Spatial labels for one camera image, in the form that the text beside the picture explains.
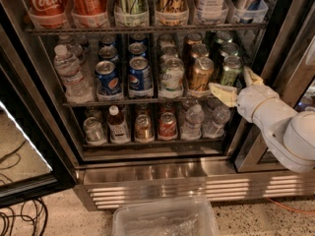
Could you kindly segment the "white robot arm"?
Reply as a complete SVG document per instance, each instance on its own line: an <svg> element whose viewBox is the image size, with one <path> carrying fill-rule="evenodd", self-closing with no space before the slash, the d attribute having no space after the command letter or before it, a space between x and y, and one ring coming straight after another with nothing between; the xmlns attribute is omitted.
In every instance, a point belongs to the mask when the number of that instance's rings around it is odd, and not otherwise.
<svg viewBox="0 0 315 236"><path fill-rule="evenodd" d="M278 162L286 169L304 173L315 167L315 112L297 112L250 68L243 70L246 87L209 83L211 94L255 124Z"/></svg>

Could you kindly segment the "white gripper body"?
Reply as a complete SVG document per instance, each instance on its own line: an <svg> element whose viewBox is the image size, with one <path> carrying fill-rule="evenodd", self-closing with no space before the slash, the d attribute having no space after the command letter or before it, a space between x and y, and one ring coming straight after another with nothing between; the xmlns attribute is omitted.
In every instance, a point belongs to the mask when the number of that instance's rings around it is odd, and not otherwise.
<svg viewBox="0 0 315 236"><path fill-rule="evenodd" d="M254 85L244 88L237 97L237 112L248 122L251 122L255 111L265 101L278 98L279 95L265 85Z"/></svg>

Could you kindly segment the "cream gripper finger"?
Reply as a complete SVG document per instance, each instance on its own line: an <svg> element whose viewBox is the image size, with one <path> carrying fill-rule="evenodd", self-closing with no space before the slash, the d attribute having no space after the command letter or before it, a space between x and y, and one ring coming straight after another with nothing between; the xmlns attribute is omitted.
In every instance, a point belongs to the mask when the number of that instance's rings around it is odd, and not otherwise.
<svg viewBox="0 0 315 236"><path fill-rule="evenodd" d="M251 87L251 86L259 86L259 85L262 85L264 82L263 82L263 79L258 76L257 74L255 74L249 67L245 66L243 68L243 77L244 77L244 81L245 81L245 84L248 86L248 87Z"/></svg>
<svg viewBox="0 0 315 236"><path fill-rule="evenodd" d="M235 107L237 101L237 88L209 83L211 94L227 107Z"/></svg>

